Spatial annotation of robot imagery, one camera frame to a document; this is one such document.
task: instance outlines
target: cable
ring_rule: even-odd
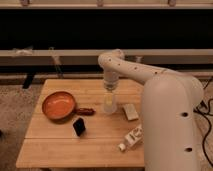
[[[209,81],[207,82],[207,84],[203,87],[203,89],[205,90],[209,84],[211,83],[211,81],[213,80],[213,76],[209,79]],[[204,156],[206,157],[207,161],[209,162],[209,164],[211,165],[211,167],[213,167],[213,162],[210,160],[207,152],[206,152],[206,140],[210,134],[210,132],[212,131],[212,123],[211,121],[209,120],[208,116],[213,116],[211,112],[211,102],[213,101],[213,98],[209,99],[208,100],[208,105],[207,105],[207,112],[203,112],[201,111],[198,107],[196,107],[196,110],[194,110],[194,112],[196,112],[197,114],[201,115],[203,118],[206,119],[206,121],[208,122],[208,130],[207,132],[205,133],[204,137],[203,137],[203,140],[202,140],[202,149],[203,149],[203,153],[204,153]]]
[[[203,89],[205,90],[209,84],[211,83],[211,81],[213,81],[213,76],[209,79],[209,81],[206,83],[206,85],[203,87]]]
[[[212,124],[211,124],[209,118],[208,118],[205,114],[203,114],[202,112],[201,112],[201,113],[197,112],[197,113],[198,113],[199,115],[201,115],[203,118],[205,118],[206,121],[208,122],[208,125],[209,125],[208,131],[206,132],[206,134],[204,135],[203,140],[202,140],[202,149],[203,149],[203,153],[204,153],[204,155],[205,155],[207,161],[208,161],[209,164],[213,167],[213,162],[210,160],[210,158],[209,158],[209,156],[208,156],[208,154],[207,154],[207,152],[206,152],[206,146],[205,146],[207,137],[209,136],[209,134],[210,134],[210,132],[211,132],[211,130],[212,130]]]
[[[208,100],[207,112],[201,111],[198,107],[196,108],[197,111],[195,110],[195,112],[196,112],[196,113],[199,113],[199,114],[202,113],[202,114],[204,114],[204,115],[213,116],[213,114],[210,113],[210,112],[211,112],[211,102],[213,102],[213,98],[211,98],[211,99]]]

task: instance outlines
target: clear plastic bottle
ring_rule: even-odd
[[[127,135],[125,135],[124,141],[120,143],[118,147],[120,151],[124,152],[127,149],[134,146],[141,139],[142,139],[142,126],[140,124],[136,128],[134,128],[132,131],[130,131]]]
[[[115,94],[112,91],[107,91],[104,95],[103,111],[106,114],[112,114],[116,112],[117,104]]]

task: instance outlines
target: wooden table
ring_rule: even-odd
[[[93,116],[81,116],[86,132],[79,138],[73,129],[74,115],[65,123],[53,123],[42,113],[43,100],[53,92],[73,94],[78,107],[93,108]],[[115,90],[118,110],[106,115],[102,111],[105,89],[99,79],[46,80],[32,115],[17,168],[144,167],[143,144],[122,153],[118,144],[140,121],[127,121],[122,105],[133,103],[140,112],[142,86],[120,80]]]

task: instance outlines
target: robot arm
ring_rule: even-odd
[[[119,74],[144,85],[141,120],[147,171],[200,171],[196,154],[193,108],[203,99],[195,77],[166,68],[124,61],[114,50],[99,56],[104,87],[114,90]]]

